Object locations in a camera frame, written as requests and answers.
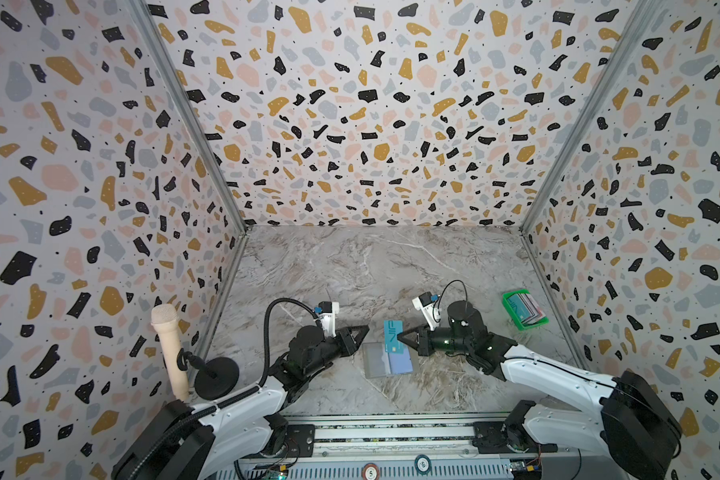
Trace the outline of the blue credit card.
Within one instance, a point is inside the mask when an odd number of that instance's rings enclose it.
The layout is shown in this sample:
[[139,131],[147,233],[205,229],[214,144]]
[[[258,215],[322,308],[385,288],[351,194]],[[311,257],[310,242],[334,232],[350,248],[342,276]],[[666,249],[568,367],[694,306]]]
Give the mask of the blue credit card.
[[387,360],[390,375],[405,375],[414,372],[414,364],[408,348],[397,352],[388,352]]

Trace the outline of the teal credit card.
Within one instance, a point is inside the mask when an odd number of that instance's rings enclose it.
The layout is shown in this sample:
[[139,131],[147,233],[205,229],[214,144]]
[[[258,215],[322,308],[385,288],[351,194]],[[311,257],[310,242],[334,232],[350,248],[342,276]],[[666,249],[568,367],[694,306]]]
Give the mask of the teal credit card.
[[403,322],[400,320],[386,320],[383,327],[385,351],[388,354],[402,354],[405,346],[397,338],[397,335],[403,331]]

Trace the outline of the grey card holder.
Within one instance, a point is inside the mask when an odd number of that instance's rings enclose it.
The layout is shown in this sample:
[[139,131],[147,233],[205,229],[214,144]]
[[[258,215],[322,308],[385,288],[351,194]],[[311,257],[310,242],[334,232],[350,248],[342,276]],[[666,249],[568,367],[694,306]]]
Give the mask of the grey card holder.
[[[378,379],[387,378],[399,375],[389,374],[389,365],[387,360],[387,352],[383,343],[369,343],[362,347],[363,354],[363,367],[365,377],[367,379]],[[416,371],[416,365],[414,358],[412,357],[414,364],[414,372]]]

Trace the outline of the green card tray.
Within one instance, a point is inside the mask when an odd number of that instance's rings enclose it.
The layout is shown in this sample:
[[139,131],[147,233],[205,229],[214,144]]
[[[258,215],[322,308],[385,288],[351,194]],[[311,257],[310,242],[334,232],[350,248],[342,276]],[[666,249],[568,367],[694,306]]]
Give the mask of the green card tray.
[[506,292],[501,297],[502,305],[520,331],[546,325],[547,315],[527,289]]

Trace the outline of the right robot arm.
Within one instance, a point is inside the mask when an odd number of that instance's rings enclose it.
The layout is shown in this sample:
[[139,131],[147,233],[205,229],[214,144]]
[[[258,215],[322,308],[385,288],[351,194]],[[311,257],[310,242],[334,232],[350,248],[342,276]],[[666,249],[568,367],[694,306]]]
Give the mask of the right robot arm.
[[636,479],[662,479],[681,451],[682,429],[640,375],[579,369],[491,332],[467,300],[440,319],[435,302],[422,307],[425,324],[398,333],[420,356],[462,357],[480,373],[524,385],[564,403],[556,409],[523,400],[506,417],[498,439],[509,449],[536,452],[543,445],[573,447],[609,457]]

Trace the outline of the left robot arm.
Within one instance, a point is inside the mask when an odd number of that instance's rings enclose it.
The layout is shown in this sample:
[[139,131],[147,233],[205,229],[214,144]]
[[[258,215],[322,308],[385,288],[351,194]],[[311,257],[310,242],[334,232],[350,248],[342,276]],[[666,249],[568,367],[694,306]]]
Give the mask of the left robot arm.
[[235,461],[283,448],[295,403],[318,374],[354,355],[367,325],[342,327],[333,337],[316,325],[301,328],[289,350],[269,367],[265,383],[209,403],[165,405],[113,468],[114,479],[205,479]]

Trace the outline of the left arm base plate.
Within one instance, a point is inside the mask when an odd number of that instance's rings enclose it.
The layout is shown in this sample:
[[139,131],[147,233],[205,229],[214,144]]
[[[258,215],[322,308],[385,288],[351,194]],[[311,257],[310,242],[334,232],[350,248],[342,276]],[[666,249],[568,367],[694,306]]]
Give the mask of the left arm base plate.
[[258,453],[246,456],[246,459],[310,458],[313,456],[316,441],[314,424],[288,424],[278,428]]

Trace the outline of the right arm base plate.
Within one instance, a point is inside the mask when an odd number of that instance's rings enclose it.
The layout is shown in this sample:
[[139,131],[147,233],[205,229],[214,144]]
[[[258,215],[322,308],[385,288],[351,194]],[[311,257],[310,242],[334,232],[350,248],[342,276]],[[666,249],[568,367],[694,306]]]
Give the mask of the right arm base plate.
[[472,445],[480,454],[499,453],[555,453],[556,444],[541,444],[533,440],[520,424],[507,426],[500,421],[480,421],[473,424]]

